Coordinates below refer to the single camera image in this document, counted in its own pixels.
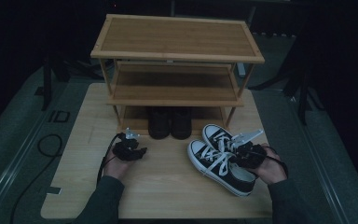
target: pair of black shoes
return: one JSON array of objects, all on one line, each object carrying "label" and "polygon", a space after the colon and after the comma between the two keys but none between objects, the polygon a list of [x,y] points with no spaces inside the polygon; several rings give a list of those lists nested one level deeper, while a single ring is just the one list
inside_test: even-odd
[{"label": "pair of black shoes", "polygon": [[171,133],[172,137],[183,140],[191,135],[191,107],[151,106],[147,113],[152,138],[163,139]]}]

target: dark background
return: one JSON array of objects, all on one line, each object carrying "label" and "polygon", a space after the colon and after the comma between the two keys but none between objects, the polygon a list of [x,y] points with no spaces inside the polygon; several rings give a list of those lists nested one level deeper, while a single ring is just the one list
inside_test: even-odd
[{"label": "dark background", "polygon": [[[358,171],[358,0],[175,3],[176,14],[240,20],[256,7],[252,32],[295,35],[285,67],[309,66]],[[105,13],[170,16],[171,1],[0,1],[0,114],[47,56],[61,81],[70,76],[65,59],[87,63]]]}]

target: person's right hand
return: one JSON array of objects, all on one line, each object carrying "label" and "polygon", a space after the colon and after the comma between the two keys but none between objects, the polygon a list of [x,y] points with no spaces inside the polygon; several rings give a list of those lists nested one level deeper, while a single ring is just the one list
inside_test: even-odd
[{"label": "person's right hand", "polygon": [[[275,154],[271,148],[269,148],[268,144],[261,145],[266,151],[267,156],[270,156],[274,159],[281,160],[280,157]],[[255,169],[247,169],[255,174],[257,174],[261,180],[263,180],[266,184],[274,184],[280,181],[287,179],[286,173],[283,170],[283,167],[274,160],[270,160],[265,158],[263,163]]]}]

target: dark cloth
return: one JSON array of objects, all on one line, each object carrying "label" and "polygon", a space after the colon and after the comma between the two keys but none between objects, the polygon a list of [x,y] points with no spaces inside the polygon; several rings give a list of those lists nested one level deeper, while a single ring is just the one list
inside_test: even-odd
[{"label": "dark cloth", "polygon": [[112,176],[103,176],[97,189],[89,197],[89,201],[74,224],[118,223],[118,203],[123,193],[124,185]]},{"label": "dark cloth", "polygon": [[272,200],[272,223],[322,223],[292,179],[268,185],[268,190]]},{"label": "dark cloth", "polygon": [[[119,180],[103,176],[86,207],[73,223],[117,224],[118,203],[123,190],[124,186]],[[313,209],[300,196],[293,180],[269,185],[268,190],[274,224],[321,223]]]}]

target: person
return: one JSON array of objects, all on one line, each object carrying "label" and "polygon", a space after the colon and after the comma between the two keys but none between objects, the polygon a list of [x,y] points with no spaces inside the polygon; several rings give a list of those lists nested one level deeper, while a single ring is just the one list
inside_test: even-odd
[{"label": "person", "polygon": [[[269,145],[261,146],[268,156],[281,160]],[[108,163],[103,168],[103,177],[74,224],[118,223],[118,204],[124,190],[121,180],[134,161],[122,161],[111,150],[106,161]],[[314,210],[300,196],[295,182],[287,178],[279,163],[265,159],[259,167],[249,171],[257,174],[268,185],[274,224],[321,223]]]}]

